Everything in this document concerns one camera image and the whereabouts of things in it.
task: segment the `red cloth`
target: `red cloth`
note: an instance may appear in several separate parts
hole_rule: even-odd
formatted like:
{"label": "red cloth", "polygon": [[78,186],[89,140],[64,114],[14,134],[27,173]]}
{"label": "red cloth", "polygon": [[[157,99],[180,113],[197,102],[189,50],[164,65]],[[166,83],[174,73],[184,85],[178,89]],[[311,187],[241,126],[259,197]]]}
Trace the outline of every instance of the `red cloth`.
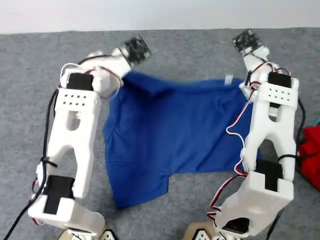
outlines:
{"label": "red cloth", "polygon": [[299,147],[299,155],[316,155],[301,161],[301,173],[320,191],[320,126],[307,127],[303,133],[307,142]]}

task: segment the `white robotic arm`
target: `white robotic arm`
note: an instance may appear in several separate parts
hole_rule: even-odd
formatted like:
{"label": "white robotic arm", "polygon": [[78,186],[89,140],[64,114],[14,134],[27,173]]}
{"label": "white robotic arm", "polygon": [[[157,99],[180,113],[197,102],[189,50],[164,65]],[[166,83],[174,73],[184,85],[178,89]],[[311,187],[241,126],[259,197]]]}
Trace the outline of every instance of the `white robotic arm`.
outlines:
{"label": "white robotic arm", "polygon": [[[61,70],[55,118],[47,148],[50,164],[37,167],[38,182],[46,182],[43,192],[28,209],[28,215],[70,233],[93,240],[103,233],[105,219],[77,203],[86,196],[93,168],[93,145],[101,108],[101,96],[110,96],[123,85],[121,80],[132,67],[151,55],[140,37],[116,48],[112,55],[93,56],[80,65]],[[77,129],[72,129],[79,120]],[[57,166],[68,149],[74,149],[77,163],[75,178],[57,175]]]}
{"label": "white robotic arm", "polygon": [[[282,68],[268,62],[269,50],[251,30],[237,36],[233,44],[248,70],[247,81],[240,88],[253,102],[253,110],[241,151],[247,174],[240,189],[215,208],[216,230],[228,240],[257,235],[294,199],[294,120],[299,88],[299,81],[291,78],[289,72],[280,74]],[[264,139],[272,141],[279,163],[256,161]]]}

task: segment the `circuit board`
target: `circuit board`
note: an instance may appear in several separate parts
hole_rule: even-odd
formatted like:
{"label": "circuit board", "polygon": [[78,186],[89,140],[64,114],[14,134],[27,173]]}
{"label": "circuit board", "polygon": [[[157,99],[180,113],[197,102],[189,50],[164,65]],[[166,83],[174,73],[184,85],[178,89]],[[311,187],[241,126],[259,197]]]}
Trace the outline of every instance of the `circuit board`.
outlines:
{"label": "circuit board", "polygon": [[254,50],[263,46],[263,42],[257,37],[257,35],[250,29],[243,31],[236,36],[232,43],[238,50],[242,57],[252,53]]}
{"label": "circuit board", "polygon": [[141,36],[124,42],[120,50],[132,68],[151,56],[151,52]]}

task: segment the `blue t-shirt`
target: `blue t-shirt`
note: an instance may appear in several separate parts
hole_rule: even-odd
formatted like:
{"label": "blue t-shirt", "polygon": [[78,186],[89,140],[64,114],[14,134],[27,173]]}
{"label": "blue t-shirt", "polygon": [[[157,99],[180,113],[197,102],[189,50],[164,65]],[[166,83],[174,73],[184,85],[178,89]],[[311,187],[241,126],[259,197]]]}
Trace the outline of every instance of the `blue t-shirt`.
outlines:
{"label": "blue t-shirt", "polygon": [[[105,162],[118,208],[153,200],[177,173],[229,171],[242,142],[226,133],[246,103],[234,79],[177,83],[139,72],[123,78],[103,133]],[[231,131],[247,136],[252,104]]]}

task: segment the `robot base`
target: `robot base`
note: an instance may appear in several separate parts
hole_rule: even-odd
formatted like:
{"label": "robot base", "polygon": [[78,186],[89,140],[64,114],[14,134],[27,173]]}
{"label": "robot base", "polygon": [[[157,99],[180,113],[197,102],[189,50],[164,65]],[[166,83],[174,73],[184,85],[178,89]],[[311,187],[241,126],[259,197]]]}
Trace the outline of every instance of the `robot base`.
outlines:
{"label": "robot base", "polygon": [[182,240],[211,240],[218,236],[212,221],[199,221],[188,226]]}
{"label": "robot base", "polygon": [[93,238],[87,237],[84,238],[83,236],[77,234],[71,234],[68,230],[63,231],[63,233],[58,237],[57,240],[118,240],[115,233],[107,226],[104,226],[103,234],[100,237]]}

